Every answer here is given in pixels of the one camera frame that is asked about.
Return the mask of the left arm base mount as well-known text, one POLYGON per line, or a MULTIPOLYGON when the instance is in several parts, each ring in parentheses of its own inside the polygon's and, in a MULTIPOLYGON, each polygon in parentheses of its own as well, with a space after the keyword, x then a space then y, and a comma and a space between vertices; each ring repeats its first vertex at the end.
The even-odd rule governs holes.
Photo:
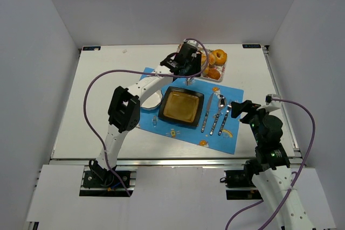
POLYGON ((84 169, 80 197, 130 197, 135 186, 134 171, 118 171, 112 168, 117 176, 107 168, 103 168, 96 160, 89 160, 84 169))

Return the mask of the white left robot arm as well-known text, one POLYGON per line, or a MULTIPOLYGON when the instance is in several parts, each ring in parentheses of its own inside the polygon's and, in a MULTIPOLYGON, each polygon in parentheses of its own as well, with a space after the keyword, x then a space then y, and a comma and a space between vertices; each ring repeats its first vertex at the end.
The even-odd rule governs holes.
POLYGON ((198 42, 186 40, 177 53, 168 55, 143 79, 127 88, 119 86, 115 89, 108 108, 109 125, 105 146, 94 165, 106 171, 116 167, 124 139, 139 123, 141 105, 177 78, 199 76, 202 67, 201 57, 198 42))

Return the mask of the long striped croissant bread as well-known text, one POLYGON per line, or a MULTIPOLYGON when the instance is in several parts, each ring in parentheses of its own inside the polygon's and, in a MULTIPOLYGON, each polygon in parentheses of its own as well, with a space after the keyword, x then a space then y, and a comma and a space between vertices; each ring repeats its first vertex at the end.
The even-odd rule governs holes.
POLYGON ((207 56, 204 52, 202 53, 201 69, 203 71, 202 76, 206 76, 209 71, 209 64, 207 62, 207 56))

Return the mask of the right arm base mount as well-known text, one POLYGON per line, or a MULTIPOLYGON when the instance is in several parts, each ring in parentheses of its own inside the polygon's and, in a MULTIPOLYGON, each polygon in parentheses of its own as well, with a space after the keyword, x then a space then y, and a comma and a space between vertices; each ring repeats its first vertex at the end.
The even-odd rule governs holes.
POLYGON ((242 170, 226 170, 219 182, 226 186, 227 200, 262 200, 261 194, 252 182, 252 177, 262 172, 256 159, 246 161, 242 170))

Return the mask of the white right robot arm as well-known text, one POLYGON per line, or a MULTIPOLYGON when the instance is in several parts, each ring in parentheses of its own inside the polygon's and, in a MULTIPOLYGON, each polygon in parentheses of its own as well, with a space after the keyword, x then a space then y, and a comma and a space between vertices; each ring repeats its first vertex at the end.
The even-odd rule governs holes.
POLYGON ((268 95, 263 106, 250 100, 231 103, 231 117, 250 126, 257 144, 256 157, 245 163, 244 175, 258 189, 271 213, 261 229, 272 222, 277 229, 315 229, 294 187, 301 171, 292 171, 281 144, 283 122, 271 115, 282 102, 276 95, 268 95))

